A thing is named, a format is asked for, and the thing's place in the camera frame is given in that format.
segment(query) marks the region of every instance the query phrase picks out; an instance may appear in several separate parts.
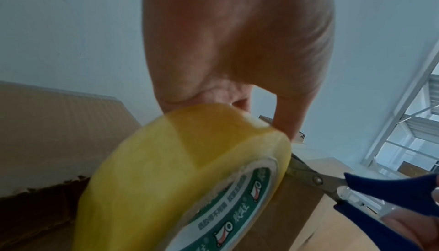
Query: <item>scissors handle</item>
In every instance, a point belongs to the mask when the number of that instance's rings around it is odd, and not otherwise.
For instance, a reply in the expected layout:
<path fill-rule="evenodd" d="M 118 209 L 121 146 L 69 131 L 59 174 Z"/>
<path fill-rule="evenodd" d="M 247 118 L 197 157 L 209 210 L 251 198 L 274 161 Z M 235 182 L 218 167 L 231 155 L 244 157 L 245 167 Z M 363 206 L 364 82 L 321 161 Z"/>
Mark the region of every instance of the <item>scissors handle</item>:
<path fill-rule="evenodd" d="M 352 190 L 419 214 L 439 217 L 439 206 L 431 195 L 432 191 L 437 188 L 436 174 L 390 181 L 362 178 L 349 173 L 345 173 L 344 176 L 347 185 Z"/>
<path fill-rule="evenodd" d="M 411 240 L 346 201 L 340 201 L 334 206 L 334 209 L 354 222 L 381 251 L 422 251 Z"/>

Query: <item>tape roll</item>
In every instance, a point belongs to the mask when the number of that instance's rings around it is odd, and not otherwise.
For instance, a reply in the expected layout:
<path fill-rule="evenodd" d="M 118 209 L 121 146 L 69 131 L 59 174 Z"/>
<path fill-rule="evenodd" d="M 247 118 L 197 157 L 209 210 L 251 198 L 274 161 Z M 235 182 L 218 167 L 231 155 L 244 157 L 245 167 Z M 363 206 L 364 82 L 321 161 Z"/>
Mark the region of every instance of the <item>tape roll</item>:
<path fill-rule="evenodd" d="M 232 106 L 173 111 L 122 142 L 94 174 L 73 251 L 230 250 L 290 156 L 283 133 Z"/>

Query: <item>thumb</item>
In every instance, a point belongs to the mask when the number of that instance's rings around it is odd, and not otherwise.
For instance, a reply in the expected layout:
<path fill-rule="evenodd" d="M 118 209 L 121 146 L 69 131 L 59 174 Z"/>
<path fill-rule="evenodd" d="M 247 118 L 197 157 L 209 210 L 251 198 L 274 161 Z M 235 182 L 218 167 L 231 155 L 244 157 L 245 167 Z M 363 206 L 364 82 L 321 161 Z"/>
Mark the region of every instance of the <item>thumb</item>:
<path fill-rule="evenodd" d="M 273 127 L 284 132 L 290 140 L 293 140 L 303 124 L 313 99 L 314 96 L 294 98 L 278 96 Z"/>

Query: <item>blue scissors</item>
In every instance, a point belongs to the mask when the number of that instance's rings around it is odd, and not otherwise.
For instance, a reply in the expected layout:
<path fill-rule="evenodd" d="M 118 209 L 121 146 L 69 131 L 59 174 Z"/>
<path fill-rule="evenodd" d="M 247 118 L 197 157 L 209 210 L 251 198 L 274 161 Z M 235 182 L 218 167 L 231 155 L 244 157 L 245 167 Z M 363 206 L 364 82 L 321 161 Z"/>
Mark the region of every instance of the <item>blue scissors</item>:
<path fill-rule="evenodd" d="M 374 180 L 345 173 L 336 178 L 322 175 L 292 155 L 287 174 L 304 184 L 319 188 L 337 204 L 334 209 L 354 224 L 375 243 L 381 251 L 421 251 L 422 249 L 384 223 L 357 209 L 340 198 L 339 187 L 350 187 L 357 192 L 387 201 L 419 214 L 439 217 L 439 206 L 433 200 L 432 191 L 437 188 L 437 175 L 430 174 L 402 180 Z"/>

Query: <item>wall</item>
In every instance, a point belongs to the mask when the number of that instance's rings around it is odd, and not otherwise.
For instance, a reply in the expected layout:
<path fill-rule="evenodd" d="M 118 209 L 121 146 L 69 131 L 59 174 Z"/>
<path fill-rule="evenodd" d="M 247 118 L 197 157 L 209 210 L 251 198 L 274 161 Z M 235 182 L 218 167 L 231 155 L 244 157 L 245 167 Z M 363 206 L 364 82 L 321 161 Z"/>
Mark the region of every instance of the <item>wall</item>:
<path fill-rule="evenodd" d="M 439 0 L 335 0 L 327 80 L 306 142 L 359 161 L 439 36 Z M 160 115 L 145 66 L 140 0 L 0 0 L 0 80 L 114 96 L 147 123 Z M 253 114 L 275 98 L 255 90 Z"/>

